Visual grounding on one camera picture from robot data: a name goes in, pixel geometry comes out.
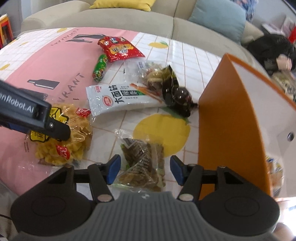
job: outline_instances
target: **gray gripper base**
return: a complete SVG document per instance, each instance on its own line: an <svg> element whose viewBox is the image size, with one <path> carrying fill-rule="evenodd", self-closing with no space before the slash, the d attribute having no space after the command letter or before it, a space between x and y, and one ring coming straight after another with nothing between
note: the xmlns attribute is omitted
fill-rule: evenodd
<svg viewBox="0 0 296 241"><path fill-rule="evenodd" d="M233 240L278 241L271 233L253 237L223 233L202 218L194 203L176 200L170 192L121 193L113 202L98 204L90 218L69 233L54 237L36 237L20 233L13 239L13 241Z"/></svg>

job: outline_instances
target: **red logo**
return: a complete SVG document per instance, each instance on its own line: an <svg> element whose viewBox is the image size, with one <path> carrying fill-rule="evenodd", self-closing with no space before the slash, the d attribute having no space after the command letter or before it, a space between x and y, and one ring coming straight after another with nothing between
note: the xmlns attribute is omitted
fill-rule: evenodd
<svg viewBox="0 0 296 241"><path fill-rule="evenodd" d="M100 87L100 86L96 86L96 92L98 92L98 93L100 93L101 92L101 89L102 89L102 87Z"/></svg>
<svg viewBox="0 0 296 241"><path fill-rule="evenodd" d="M103 97L103 103L105 104L105 106L108 106L108 107L110 107L110 106L113 105L112 99L109 96L107 96L107 95L105 95Z"/></svg>
<svg viewBox="0 0 296 241"><path fill-rule="evenodd" d="M69 160L70 158L70 152L68 150L68 148L66 146L59 146L59 145L56 145L56 148L57 148L57 153L65 158L66 160Z"/></svg>
<svg viewBox="0 0 296 241"><path fill-rule="evenodd" d="M89 109L78 108L76 114L82 117L88 117L91 114L91 111Z"/></svg>

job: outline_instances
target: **red snack package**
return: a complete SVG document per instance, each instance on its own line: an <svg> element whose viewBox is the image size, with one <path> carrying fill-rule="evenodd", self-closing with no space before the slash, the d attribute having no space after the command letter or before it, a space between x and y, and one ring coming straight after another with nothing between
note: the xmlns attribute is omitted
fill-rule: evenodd
<svg viewBox="0 0 296 241"><path fill-rule="evenodd" d="M135 46L123 37L104 37L98 41L110 62L134 57L145 57Z"/></svg>

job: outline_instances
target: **yellow pillow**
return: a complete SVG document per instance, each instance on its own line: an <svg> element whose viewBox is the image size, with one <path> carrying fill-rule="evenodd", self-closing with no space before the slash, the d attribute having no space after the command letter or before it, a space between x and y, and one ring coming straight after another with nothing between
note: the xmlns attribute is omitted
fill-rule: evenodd
<svg viewBox="0 0 296 241"><path fill-rule="evenodd" d="M151 11L151 7L156 0L95 0L90 9L95 8L132 8Z"/></svg>

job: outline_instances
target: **sofa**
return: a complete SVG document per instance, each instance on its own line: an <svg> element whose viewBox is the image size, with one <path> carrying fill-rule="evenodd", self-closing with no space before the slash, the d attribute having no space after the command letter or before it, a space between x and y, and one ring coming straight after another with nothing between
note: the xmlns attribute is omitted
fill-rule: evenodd
<svg viewBox="0 0 296 241"><path fill-rule="evenodd" d="M242 46L201 25L189 22L196 0L156 0L151 12L126 8L89 9L94 0L68 1L41 10L23 20L21 31L65 27L120 28L178 40L222 57L225 53L267 76L264 68ZM241 44L263 35L246 22Z"/></svg>

